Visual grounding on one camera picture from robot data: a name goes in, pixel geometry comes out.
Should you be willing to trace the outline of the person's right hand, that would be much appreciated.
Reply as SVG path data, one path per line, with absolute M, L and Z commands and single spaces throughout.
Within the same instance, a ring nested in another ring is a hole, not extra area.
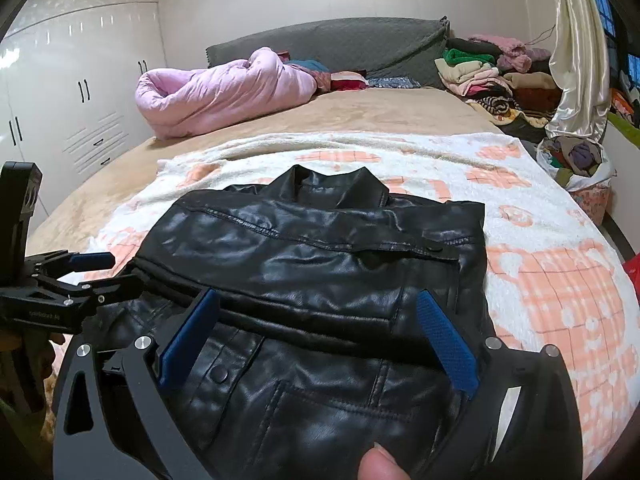
M 393 455 L 378 442 L 367 450 L 360 460 L 358 480 L 410 480 Z

